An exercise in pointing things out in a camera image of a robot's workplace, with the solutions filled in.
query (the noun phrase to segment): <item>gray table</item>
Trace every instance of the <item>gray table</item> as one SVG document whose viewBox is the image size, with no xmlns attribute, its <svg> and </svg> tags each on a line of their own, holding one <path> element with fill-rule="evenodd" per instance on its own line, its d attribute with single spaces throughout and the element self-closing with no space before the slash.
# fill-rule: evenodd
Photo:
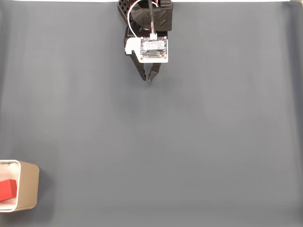
<svg viewBox="0 0 303 227">
<path fill-rule="evenodd" d="M 152 84 L 116 3 L 0 9 L 0 159 L 41 168 L 1 227 L 303 225 L 301 4 L 176 3 Z"/>
</svg>

